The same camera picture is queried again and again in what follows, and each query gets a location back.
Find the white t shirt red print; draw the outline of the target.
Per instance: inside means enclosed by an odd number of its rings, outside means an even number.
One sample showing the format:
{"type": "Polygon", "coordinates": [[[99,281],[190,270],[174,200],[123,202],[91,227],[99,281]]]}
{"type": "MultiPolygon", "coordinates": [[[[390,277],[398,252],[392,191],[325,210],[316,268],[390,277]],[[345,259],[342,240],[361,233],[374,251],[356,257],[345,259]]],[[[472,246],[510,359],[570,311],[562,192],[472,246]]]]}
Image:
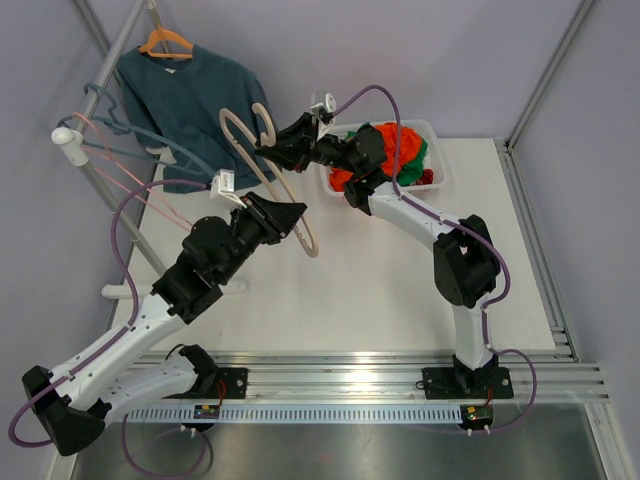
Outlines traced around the white t shirt red print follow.
{"type": "Polygon", "coordinates": [[[432,169],[424,169],[421,176],[414,182],[415,186],[432,185],[434,182],[434,172],[432,169]]]}

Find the blue hanger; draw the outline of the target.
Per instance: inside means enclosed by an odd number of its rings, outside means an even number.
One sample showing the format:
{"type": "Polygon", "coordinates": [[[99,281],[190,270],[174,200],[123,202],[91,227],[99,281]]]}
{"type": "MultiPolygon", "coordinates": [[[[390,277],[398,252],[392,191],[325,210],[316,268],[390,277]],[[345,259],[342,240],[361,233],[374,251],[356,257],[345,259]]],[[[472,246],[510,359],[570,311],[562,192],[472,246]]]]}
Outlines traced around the blue hanger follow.
{"type": "Polygon", "coordinates": [[[212,181],[215,176],[214,168],[186,147],[151,130],[120,120],[116,115],[118,102],[105,87],[96,83],[85,83],[83,91],[86,95],[89,93],[101,94],[109,102],[106,116],[91,116],[90,120],[96,120],[103,124],[115,136],[135,135],[140,144],[150,141],[152,143],[151,149],[167,148],[174,160],[161,160],[159,153],[135,154],[118,148],[114,150],[114,153],[161,166],[167,179],[188,180],[202,184],[209,184],[212,181]]]}

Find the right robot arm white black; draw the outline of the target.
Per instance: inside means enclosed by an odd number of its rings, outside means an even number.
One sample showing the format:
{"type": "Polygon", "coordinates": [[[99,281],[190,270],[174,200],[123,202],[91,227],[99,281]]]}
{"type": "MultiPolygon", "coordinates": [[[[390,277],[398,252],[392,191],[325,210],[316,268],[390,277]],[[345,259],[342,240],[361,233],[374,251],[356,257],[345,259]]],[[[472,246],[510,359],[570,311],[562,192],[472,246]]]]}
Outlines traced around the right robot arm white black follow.
{"type": "Polygon", "coordinates": [[[305,113],[292,126],[262,135],[256,153],[288,171],[316,163],[349,172],[343,194],[351,207],[391,223],[431,251],[435,287],[453,309],[456,346],[451,366],[424,370],[425,393],[440,399],[487,395],[499,363],[489,345],[486,302],[501,265],[484,220],[438,213],[395,190],[383,169],[384,137],[371,125],[341,139],[322,134],[319,119],[305,113]]]}

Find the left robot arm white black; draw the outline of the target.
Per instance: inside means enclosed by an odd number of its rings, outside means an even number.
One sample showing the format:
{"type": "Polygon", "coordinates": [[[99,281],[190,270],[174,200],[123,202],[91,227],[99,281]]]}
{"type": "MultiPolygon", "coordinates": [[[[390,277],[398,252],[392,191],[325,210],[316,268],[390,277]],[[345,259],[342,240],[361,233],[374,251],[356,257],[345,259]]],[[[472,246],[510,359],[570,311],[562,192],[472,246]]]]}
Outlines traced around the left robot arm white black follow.
{"type": "Polygon", "coordinates": [[[203,398],[214,392],[218,367],[198,345],[160,365],[126,371],[151,347],[191,324],[261,245],[280,243],[307,207],[242,196],[229,219],[199,219],[176,262],[139,300],[132,320],[114,327],[53,369],[34,366],[22,377],[28,406],[62,456],[91,445],[111,423],[166,397],[203,398]]]}

